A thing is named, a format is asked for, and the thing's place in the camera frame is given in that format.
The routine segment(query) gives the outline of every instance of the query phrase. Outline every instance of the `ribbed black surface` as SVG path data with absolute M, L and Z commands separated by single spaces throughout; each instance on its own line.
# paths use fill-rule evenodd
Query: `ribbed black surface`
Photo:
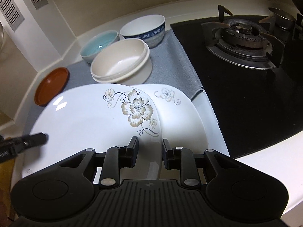
M 20 217 L 11 227 L 175 227 L 286 226 L 280 220 L 243 224 L 214 212 L 197 190 L 181 188 L 176 180 L 124 180 L 116 189 L 101 191 L 82 213 L 70 219 L 42 223 Z

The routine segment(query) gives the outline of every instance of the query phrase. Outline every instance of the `gas burner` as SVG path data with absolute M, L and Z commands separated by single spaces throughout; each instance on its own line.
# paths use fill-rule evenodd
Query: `gas burner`
M 280 65 L 284 51 L 281 41 L 268 35 L 255 22 L 239 18 L 224 20 L 224 12 L 233 15 L 221 5 L 218 8 L 222 23 L 202 24 L 206 46 L 213 54 L 235 65 L 252 69 L 272 69 Z M 282 54 L 276 53 L 273 57 L 271 42 L 275 42 Z

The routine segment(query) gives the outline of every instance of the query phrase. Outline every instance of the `plate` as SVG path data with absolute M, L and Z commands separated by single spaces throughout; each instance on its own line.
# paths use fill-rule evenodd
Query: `plate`
M 204 153 L 208 142 L 203 122 L 191 100 L 175 87 L 163 84 L 140 84 L 134 88 L 147 93 L 155 103 L 162 137 L 171 147 L 184 147 Z
M 162 164 L 162 134 L 157 109 L 141 90 L 120 84 L 92 84 L 70 89 L 43 110 L 31 134 L 43 132 L 44 146 L 25 152 L 22 177 L 86 148 L 97 153 L 127 146 L 139 138 L 134 168 L 120 170 L 121 179 L 155 180 Z M 98 182 L 98 168 L 95 182 Z
M 39 84 L 34 101 L 38 106 L 46 106 L 66 86 L 69 71 L 65 67 L 51 71 Z

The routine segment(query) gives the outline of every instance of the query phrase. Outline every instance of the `flower design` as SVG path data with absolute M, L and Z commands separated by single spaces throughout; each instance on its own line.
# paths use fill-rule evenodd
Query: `flower design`
M 108 89 L 107 91 L 104 92 L 106 98 L 111 99 L 112 96 L 115 94 L 115 91 L 113 89 Z
M 173 90 L 168 90 L 167 88 L 162 89 L 162 94 L 160 97 L 165 99 L 167 102 L 170 102 L 175 96 L 175 92 Z
M 135 89 L 128 94 L 128 101 L 121 106 L 124 115 L 128 115 L 128 121 L 132 127 L 138 127 L 143 123 L 143 120 L 150 120 L 154 112 L 149 100 L 144 99 L 144 96 L 139 97 Z
M 157 125 L 158 125 L 158 123 L 157 123 L 157 120 L 156 120 L 156 119 L 151 119 L 151 120 L 149 121 L 149 126 L 150 126 L 152 129 L 156 128 Z

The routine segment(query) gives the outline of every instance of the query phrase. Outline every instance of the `bowl rim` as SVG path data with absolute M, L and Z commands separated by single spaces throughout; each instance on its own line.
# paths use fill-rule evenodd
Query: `bowl rim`
M 87 57 L 91 57 L 95 54 L 99 54 L 104 48 L 100 49 L 100 51 L 96 52 L 96 53 L 93 53 L 93 54 L 90 54 L 90 55 L 83 55 L 82 54 L 82 51 L 84 50 L 85 47 L 87 47 L 91 42 L 93 42 L 95 40 L 96 37 L 99 37 L 99 36 L 104 36 L 105 34 L 107 33 L 111 33 L 111 32 L 115 32 L 116 33 L 116 36 L 114 37 L 113 40 L 110 41 L 109 45 L 110 46 L 116 39 L 117 37 L 119 36 L 119 33 L 116 31 L 116 30 L 108 30 L 108 31 L 104 31 L 104 32 L 101 32 L 95 36 L 93 36 L 82 48 L 81 48 L 81 51 L 80 51 L 80 56 L 81 58 L 87 58 Z
M 120 82 L 120 81 L 122 81 L 122 80 L 124 80 L 126 78 L 131 77 L 137 71 L 139 71 L 146 64 L 146 62 L 148 61 L 149 58 L 150 58 L 150 49 L 149 49 L 149 47 L 147 47 L 147 54 L 146 54 L 145 58 L 140 62 L 139 65 L 137 65 L 134 69 L 132 69 L 128 73 L 123 74 L 120 77 L 116 77 L 114 79 L 109 79 L 109 80 L 100 80 L 98 77 L 95 77 L 95 76 L 92 75 L 93 80 L 95 80 L 96 82 L 99 82 L 99 83 L 116 83 L 116 82 Z
M 91 75 L 94 76 L 95 78 L 103 78 L 102 76 L 99 76 L 99 75 L 96 75 L 93 71 L 92 71 L 92 68 L 93 66 L 96 64 L 96 60 L 98 59 L 98 57 L 103 53 L 104 54 L 104 51 L 108 50 L 108 48 L 110 47 L 114 47 L 114 45 L 116 44 L 123 44 L 129 40 L 136 40 L 136 41 L 140 41 L 141 43 L 143 43 L 144 45 L 144 50 L 142 52 L 142 54 L 140 55 L 140 57 L 134 62 L 134 68 L 136 68 L 140 63 L 141 61 L 143 61 L 146 57 L 146 55 L 148 54 L 149 55 L 149 46 L 145 43 L 145 41 L 143 41 L 142 39 L 139 39 L 139 38 L 135 38 L 135 37 L 132 37 L 132 38 L 127 38 L 127 39 L 123 39 L 123 40 L 120 40 L 118 42 L 115 42 L 111 45 L 109 45 L 108 47 L 106 47 L 103 51 L 99 52 L 98 55 L 94 58 L 94 60 L 92 61 L 91 63 L 91 67 L 90 67 L 90 72 L 91 72 Z
M 148 16 L 161 16 L 161 17 L 163 18 L 163 21 L 162 21 L 159 25 L 157 25 L 155 28 L 149 29 L 149 30 L 145 30 L 145 31 L 142 31 L 142 32 L 140 32 L 140 34 L 134 34 L 134 35 L 133 35 L 133 34 L 126 34 L 126 33 L 123 34 L 123 33 L 121 32 L 126 26 L 128 26 L 128 25 L 131 24 L 131 23 L 133 23 L 134 21 L 140 20 L 140 19 L 142 19 L 142 18 L 144 18 L 144 17 L 148 17 Z M 151 31 L 151 30 L 154 30 L 154 29 L 156 29 L 156 28 L 162 26 L 164 23 L 165 23 L 165 17 L 164 17 L 163 15 L 160 15 L 160 14 L 149 14 L 149 15 L 141 16 L 141 17 L 139 17 L 139 18 L 135 18 L 135 19 L 131 20 L 130 22 L 126 23 L 126 24 L 120 29 L 120 34 L 121 34 L 122 36 L 126 36 L 126 37 L 129 37 L 129 36 L 137 36 L 137 35 L 141 35 L 141 34 L 147 33 L 147 32 L 149 32 L 149 31 Z

